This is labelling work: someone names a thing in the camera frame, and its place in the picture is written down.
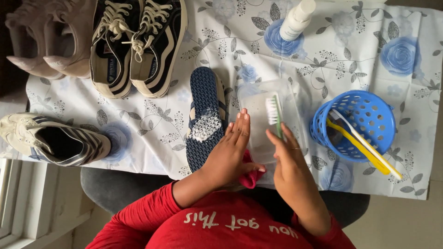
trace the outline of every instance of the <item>sneaker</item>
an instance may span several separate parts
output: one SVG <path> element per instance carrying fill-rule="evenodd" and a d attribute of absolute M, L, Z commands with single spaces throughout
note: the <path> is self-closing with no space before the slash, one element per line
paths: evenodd
<path fill-rule="evenodd" d="M 47 79 L 65 75 L 51 68 L 44 60 L 46 46 L 44 26 L 47 15 L 44 6 L 48 0 L 23 0 L 23 4 L 6 15 L 6 26 L 11 35 L 14 56 L 6 58 L 20 69 Z"/>
<path fill-rule="evenodd" d="M 187 23 L 184 0 L 146 1 L 140 28 L 131 38 L 129 76 L 145 97 L 166 94 Z"/>
<path fill-rule="evenodd" d="M 121 98 L 131 89 L 131 45 L 140 23 L 142 0 L 98 0 L 94 15 L 90 71 L 93 86 L 104 97 Z"/>
<path fill-rule="evenodd" d="M 93 0 L 53 0 L 45 6 L 46 63 L 62 74 L 90 78 Z"/>
<path fill-rule="evenodd" d="M 195 172 L 203 166 L 212 149 L 225 135 L 228 110 L 223 83 L 209 67 L 198 67 L 191 74 L 191 111 L 186 138 L 186 158 Z"/>
<path fill-rule="evenodd" d="M 100 160 L 111 149 L 111 142 L 104 135 L 32 113 L 4 116 L 0 119 L 0 136 L 25 156 L 61 166 Z"/>

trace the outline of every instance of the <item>red shirt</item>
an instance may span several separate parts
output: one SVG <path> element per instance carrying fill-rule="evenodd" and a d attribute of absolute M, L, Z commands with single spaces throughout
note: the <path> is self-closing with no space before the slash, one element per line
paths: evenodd
<path fill-rule="evenodd" d="M 332 216 L 331 221 L 331 230 L 315 237 L 296 214 L 287 226 L 254 200 L 226 191 L 182 210 L 168 184 L 114 215 L 86 249 L 355 249 Z"/>

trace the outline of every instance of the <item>white bottle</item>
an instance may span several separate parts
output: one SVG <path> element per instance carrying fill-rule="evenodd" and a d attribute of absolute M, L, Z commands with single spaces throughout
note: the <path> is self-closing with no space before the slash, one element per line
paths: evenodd
<path fill-rule="evenodd" d="M 303 32 L 311 22 L 311 15 L 315 10 L 314 0 L 302 0 L 292 8 L 280 28 L 280 36 L 285 41 L 293 41 Z"/>

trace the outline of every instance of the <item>floral tablecloth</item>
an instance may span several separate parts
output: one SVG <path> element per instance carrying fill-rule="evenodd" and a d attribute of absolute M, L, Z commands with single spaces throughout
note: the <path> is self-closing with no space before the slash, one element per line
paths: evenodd
<path fill-rule="evenodd" d="M 384 4 L 317 2 L 311 24 L 295 42 L 278 28 L 291 0 L 186 0 L 189 25 L 167 96 L 144 98 L 136 89 L 117 100 L 103 98 L 88 80 L 30 77 L 31 112 L 107 134 L 110 155 L 90 167 L 190 174 L 184 136 L 190 106 L 190 74 L 211 67 L 223 80 L 233 120 L 242 84 L 277 78 L 293 87 L 307 125 L 316 109 L 351 89 L 369 90 L 395 107 L 397 135 L 385 157 L 403 174 L 382 175 L 370 163 L 339 160 L 308 136 L 305 156 L 320 190 L 425 199 L 439 109 L 443 13 Z M 273 166 L 259 181 L 273 186 Z"/>

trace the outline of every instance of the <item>toothbrush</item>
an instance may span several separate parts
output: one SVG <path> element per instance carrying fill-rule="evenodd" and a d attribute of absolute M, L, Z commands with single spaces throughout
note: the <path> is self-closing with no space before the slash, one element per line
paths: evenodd
<path fill-rule="evenodd" d="M 395 176 L 395 178 L 401 180 L 403 179 L 403 176 L 388 162 L 386 159 L 384 159 L 380 153 L 378 153 L 377 150 L 374 149 L 355 129 L 352 127 L 352 125 L 346 120 L 342 114 L 340 114 L 337 110 L 331 109 L 329 111 L 329 115 L 331 115 L 332 118 L 335 120 L 341 119 L 343 120 L 351 130 L 351 133 L 365 146 L 382 164 L 384 164 L 391 173 Z"/>
<path fill-rule="evenodd" d="M 281 130 L 281 118 L 280 118 L 280 105 L 277 95 L 271 98 L 267 98 L 264 101 L 266 112 L 268 113 L 269 125 L 276 125 L 277 136 L 283 138 L 283 132 Z"/>
<path fill-rule="evenodd" d="M 343 127 L 336 125 L 329 120 L 329 118 L 326 119 L 326 125 L 329 127 L 332 127 L 339 131 L 345 138 L 347 138 L 357 149 L 363 153 L 370 162 L 374 164 L 374 166 L 380 170 L 380 172 L 384 175 L 389 174 L 391 171 L 385 167 L 377 158 L 375 158 L 374 155 L 371 154 L 361 143 L 359 143 L 351 134 L 349 134 Z"/>

